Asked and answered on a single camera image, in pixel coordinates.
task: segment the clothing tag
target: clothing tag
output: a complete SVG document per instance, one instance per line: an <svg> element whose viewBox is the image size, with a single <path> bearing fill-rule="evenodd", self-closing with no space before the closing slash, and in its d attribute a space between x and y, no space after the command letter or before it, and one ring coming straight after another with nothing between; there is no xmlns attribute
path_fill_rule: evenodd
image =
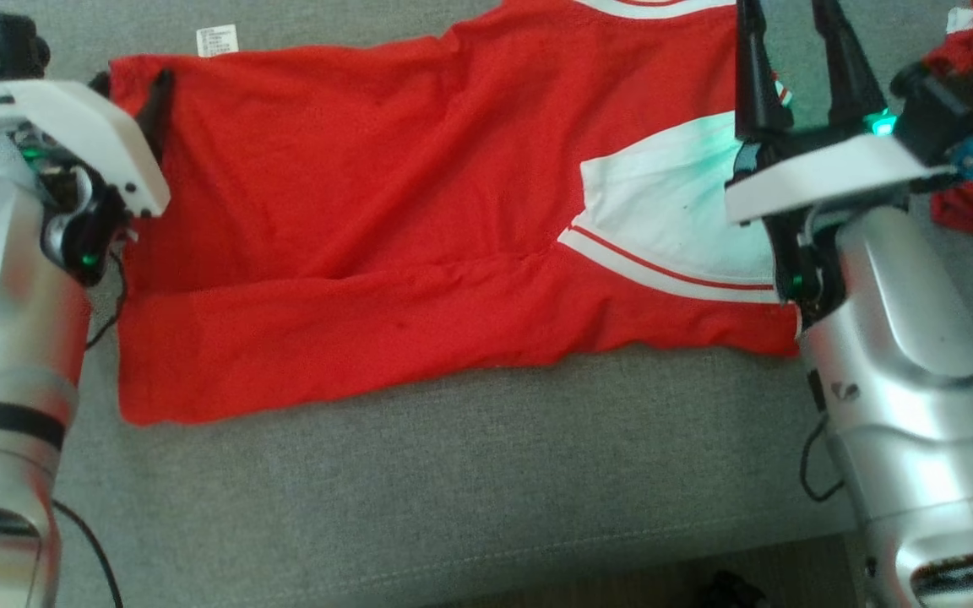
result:
<svg viewBox="0 0 973 608"><path fill-rule="evenodd" d="M198 54L201 57L216 57L224 53L239 51L239 35L235 24L221 24L198 30Z"/></svg>

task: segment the black cable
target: black cable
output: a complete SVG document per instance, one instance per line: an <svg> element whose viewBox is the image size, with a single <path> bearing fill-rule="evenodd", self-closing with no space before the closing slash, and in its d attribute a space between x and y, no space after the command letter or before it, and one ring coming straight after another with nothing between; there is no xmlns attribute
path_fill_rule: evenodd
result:
<svg viewBox="0 0 973 608"><path fill-rule="evenodd" d="M96 559L100 561L100 567L104 569L104 578L107 578L108 589L111 589L111 601L115 603L115 608L122 608L122 594L119 593L119 583L115 580L115 573L111 570L111 562L107 561L107 554L104 553L104 547L96 539L92 528L72 508L66 507L65 504L62 504L58 500L51 501L51 505L54 505L54 508L69 518L71 522L77 524L77 527L81 530L81 534L84 535L85 539L89 540L89 544L92 545L92 550L96 553Z"/></svg>
<svg viewBox="0 0 973 608"><path fill-rule="evenodd" d="M828 426L828 413L825 412L821 415L821 422L818 423L818 427L814 428L813 432L810 432L810 436L806 438L806 446L802 448L802 462L799 467L798 478L802 482L802 489L806 490L806 496L810 497L810 500L814 502L825 502L831 497L835 496L835 493L842 490L845 482L839 480L835 482L833 487L828 488L823 493L817 493L812 486L810 486L810 480L808 480L808 469L810 469L810 450L813 449L813 444L821 437L822 432L824 432L825 427Z"/></svg>
<svg viewBox="0 0 973 608"><path fill-rule="evenodd" d="M122 285L122 290L119 292L118 300L115 300L115 314L111 315L111 318L104 322L100 330L96 332L96 335L92 336L89 342L85 343L84 349L92 349L93 346L100 343L101 339L104 338L104 334L107 334L107 330L113 326L113 324L119 322L119 317L122 316L122 308L127 304L127 272L122 269L122 258L119 258L119 254L113 251L109 251L109 257L111 257L112 262L115 262L117 269L119 270L119 282Z"/></svg>

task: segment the gray couch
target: gray couch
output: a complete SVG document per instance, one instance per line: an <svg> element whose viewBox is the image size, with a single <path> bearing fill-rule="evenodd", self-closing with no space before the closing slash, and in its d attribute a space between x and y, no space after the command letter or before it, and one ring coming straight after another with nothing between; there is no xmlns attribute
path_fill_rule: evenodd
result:
<svg viewBox="0 0 973 608"><path fill-rule="evenodd" d="M439 34L497 0L28 0L51 76L194 53ZM882 81L942 40L951 0L846 3ZM804 0L765 1L803 122L828 103ZM924 210L919 221L929 224ZM973 311L973 238L927 227ZM94 293L97 318L115 281ZM478 371L206 426L117 411L113 335L86 358L57 495L98 532L128 605L424 605L514 586L834 534L848 501L796 482L815 413L796 361L632 347L551 369ZM814 477L831 481L823 453ZM110 605L64 524L65 608Z"/></svg>

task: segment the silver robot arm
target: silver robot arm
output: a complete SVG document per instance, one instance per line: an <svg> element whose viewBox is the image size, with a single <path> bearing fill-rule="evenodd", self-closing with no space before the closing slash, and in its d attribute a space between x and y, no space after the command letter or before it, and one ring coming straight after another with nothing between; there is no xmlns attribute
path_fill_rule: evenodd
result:
<svg viewBox="0 0 973 608"><path fill-rule="evenodd" d="M837 235L845 300L801 336L880 605L973 607L973 323L914 220Z"/></svg>
<svg viewBox="0 0 973 608"><path fill-rule="evenodd" d="M973 608L973 323L905 212L909 189L973 180L973 74L904 70L892 128L839 4L813 7L833 109L798 133L769 95L760 5L738 3L746 145L727 215L764 223L777 290L799 306L818 431L869 547L870 605Z"/></svg>
<svg viewBox="0 0 973 608"><path fill-rule="evenodd" d="M170 197L150 145L170 77L143 128L88 86L42 80L49 58L29 19L0 15L0 607L54 605L52 490L78 405L84 288L132 216Z"/></svg>

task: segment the white stripe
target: white stripe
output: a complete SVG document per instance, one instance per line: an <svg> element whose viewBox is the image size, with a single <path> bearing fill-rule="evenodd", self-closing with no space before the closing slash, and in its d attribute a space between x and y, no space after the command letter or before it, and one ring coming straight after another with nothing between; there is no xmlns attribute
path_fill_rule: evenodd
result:
<svg viewBox="0 0 973 608"><path fill-rule="evenodd" d="M706 8L730 7L734 0L681 0L679 3L671 4L628 4L620 3L618 0L576 0L578 3L587 4L595 10L614 15L626 17L626 19L670 19L681 15L688 15L703 11Z"/></svg>
<svg viewBox="0 0 973 608"><path fill-rule="evenodd" d="M592 262L605 267L605 269L621 274L627 280L636 281L644 287L671 293L674 296L691 297L693 300L740 301L749 304L780 303L780 298L776 295L775 290L727 289L677 280L670 274L649 269L648 266L638 264L609 247L603 247L595 239L580 234L578 231L568 230L568 228L557 238L557 242L570 247L573 251L584 255L585 258L591 259Z"/></svg>

